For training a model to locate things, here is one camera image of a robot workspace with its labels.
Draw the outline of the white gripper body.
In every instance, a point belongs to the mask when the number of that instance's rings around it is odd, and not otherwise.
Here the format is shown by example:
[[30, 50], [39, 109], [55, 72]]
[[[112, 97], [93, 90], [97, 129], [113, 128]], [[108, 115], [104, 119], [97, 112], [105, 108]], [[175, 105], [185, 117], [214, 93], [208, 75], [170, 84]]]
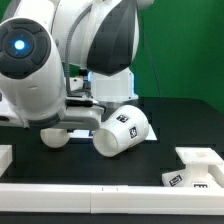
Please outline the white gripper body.
[[101, 126], [103, 109], [97, 106], [72, 107], [55, 114], [51, 118], [37, 121], [23, 121], [13, 110], [6, 99], [0, 101], [0, 126], [21, 128], [56, 128], [96, 130]]

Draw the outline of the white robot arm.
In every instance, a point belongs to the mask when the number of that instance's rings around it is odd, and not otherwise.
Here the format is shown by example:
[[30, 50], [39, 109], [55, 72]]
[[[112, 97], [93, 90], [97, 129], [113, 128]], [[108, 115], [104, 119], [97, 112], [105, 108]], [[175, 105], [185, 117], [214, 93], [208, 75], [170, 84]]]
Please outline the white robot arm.
[[100, 127], [106, 101], [127, 101], [128, 81], [97, 94], [70, 67], [127, 74], [139, 43], [138, 12], [154, 0], [10, 0], [0, 20], [0, 126]]

